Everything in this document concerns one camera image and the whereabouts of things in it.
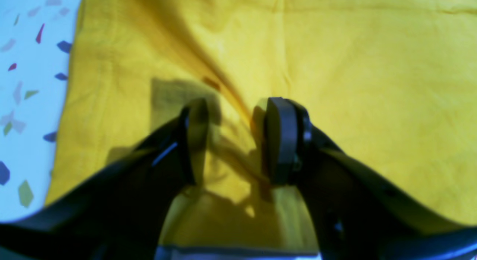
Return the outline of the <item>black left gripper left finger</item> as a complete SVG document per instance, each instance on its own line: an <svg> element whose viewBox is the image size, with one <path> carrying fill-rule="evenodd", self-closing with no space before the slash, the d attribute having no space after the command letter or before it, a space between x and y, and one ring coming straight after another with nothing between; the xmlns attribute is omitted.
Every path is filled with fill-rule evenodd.
<svg viewBox="0 0 477 260"><path fill-rule="evenodd" d="M152 260L174 198L204 167L209 112L191 100L125 157L25 219L1 224L1 251L30 260Z"/></svg>

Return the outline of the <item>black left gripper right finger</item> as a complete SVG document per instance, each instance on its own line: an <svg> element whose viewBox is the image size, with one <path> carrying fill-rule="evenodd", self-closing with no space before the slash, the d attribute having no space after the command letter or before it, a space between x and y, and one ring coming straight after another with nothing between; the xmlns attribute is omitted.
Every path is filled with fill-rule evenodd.
<svg viewBox="0 0 477 260"><path fill-rule="evenodd" d="M445 219L347 155L307 109L269 97L264 118L273 185L302 196L324 260L469 260L477 230Z"/></svg>

